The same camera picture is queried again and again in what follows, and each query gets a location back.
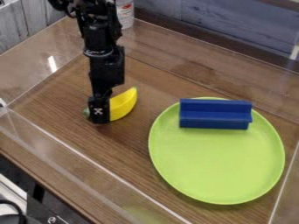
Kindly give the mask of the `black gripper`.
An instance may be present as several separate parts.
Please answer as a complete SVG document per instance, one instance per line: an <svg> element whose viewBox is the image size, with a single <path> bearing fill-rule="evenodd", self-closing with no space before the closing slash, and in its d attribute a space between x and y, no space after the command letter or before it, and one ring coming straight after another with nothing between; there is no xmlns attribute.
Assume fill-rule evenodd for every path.
<svg viewBox="0 0 299 224"><path fill-rule="evenodd" d="M125 49L117 45L109 54L93 54L88 59L88 77L96 96L88 98L88 119L94 124L109 123L109 98L101 96L125 82Z"/></svg>

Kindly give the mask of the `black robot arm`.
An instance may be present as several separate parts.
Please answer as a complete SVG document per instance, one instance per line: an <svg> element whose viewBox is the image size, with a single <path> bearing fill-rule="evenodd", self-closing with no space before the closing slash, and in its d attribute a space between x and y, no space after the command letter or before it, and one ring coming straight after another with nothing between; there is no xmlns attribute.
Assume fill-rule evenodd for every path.
<svg viewBox="0 0 299 224"><path fill-rule="evenodd" d="M125 82L125 49L117 44L122 36L116 0L48 0L56 11L77 21L88 58L92 96L88 98L88 119L112 121L112 89Z"/></svg>

